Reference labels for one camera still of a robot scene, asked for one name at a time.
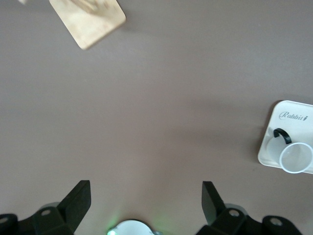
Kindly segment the white smiley cup black handle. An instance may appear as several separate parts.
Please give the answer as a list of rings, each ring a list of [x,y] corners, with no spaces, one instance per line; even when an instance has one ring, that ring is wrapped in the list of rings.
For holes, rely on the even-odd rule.
[[[273,130],[266,151],[270,159],[287,173],[302,173],[313,164],[313,147],[305,142],[293,141],[281,128]]]

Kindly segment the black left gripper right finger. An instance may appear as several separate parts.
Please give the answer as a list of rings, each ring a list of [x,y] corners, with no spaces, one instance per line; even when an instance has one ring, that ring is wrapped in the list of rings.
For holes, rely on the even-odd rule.
[[[195,235],[302,235],[284,217],[267,215],[258,222],[240,207],[226,205],[211,181],[202,183],[201,206],[207,224]]]

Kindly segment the cream rabbit print tray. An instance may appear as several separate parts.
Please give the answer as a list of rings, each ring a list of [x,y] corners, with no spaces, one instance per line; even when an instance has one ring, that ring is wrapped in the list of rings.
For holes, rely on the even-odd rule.
[[[258,161],[262,165],[281,169],[266,151],[266,145],[276,128],[285,130],[293,141],[305,142],[313,147],[313,105],[283,100],[273,107],[258,152]],[[303,173],[313,175],[313,164]]]

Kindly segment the wooden cup rack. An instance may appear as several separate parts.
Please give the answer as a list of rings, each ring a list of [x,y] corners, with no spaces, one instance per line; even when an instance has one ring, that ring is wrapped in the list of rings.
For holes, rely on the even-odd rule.
[[[89,49],[126,22],[118,0],[48,0],[78,47]]]

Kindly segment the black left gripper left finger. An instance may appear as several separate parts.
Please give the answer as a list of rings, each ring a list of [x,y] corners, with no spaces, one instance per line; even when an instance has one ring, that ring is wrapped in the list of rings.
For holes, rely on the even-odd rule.
[[[0,214],[0,235],[74,235],[90,206],[90,181],[81,180],[60,203],[47,204],[24,220]]]

